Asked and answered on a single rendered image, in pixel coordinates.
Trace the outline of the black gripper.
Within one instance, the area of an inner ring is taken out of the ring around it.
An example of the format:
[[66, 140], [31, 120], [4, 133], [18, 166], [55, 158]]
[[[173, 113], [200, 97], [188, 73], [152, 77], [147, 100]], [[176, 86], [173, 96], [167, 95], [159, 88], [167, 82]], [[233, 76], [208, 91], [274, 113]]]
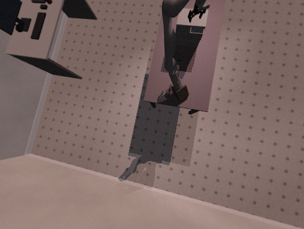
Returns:
[[[200, 13], [199, 18], [201, 19], [202, 15], [206, 12], [206, 9], [203, 10], [203, 11], [197, 11], [197, 9], [198, 9], [198, 6], [196, 6], [196, 4], [195, 4], [195, 5], [194, 5], [194, 9], [193, 9], [193, 10], [190, 10], [190, 12], [189, 12], [189, 14], [188, 14], [188, 19], [189, 19], [189, 22], [190, 22], [190, 23], [191, 23], [192, 18], [193, 18], [195, 15], [197, 15], [197, 14]], [[194, 15], [193, 15], [193, 14], [194, 14]], [[192, 17], [191, 17], [191, 16], [192, 16]]]

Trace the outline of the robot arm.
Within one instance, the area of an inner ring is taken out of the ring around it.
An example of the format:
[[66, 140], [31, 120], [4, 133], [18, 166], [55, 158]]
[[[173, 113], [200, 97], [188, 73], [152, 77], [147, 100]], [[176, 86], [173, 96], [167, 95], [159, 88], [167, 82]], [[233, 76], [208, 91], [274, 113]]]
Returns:
[[[165, 45], [165, 70], [169, 72], [170, 79], [175, 89], [182, 87], [182, 82], [178, 74], [178, 67], [173, 54], [176, 46], [176, 35], [172, 24], [172, 18], [176, 17], [186, 6], [189, 0], [163, 0], [162, 15], [164, 27], [164, 45]], [[196, 0], [197, 11], [203, 11], [210, 7], [206, 0]]]

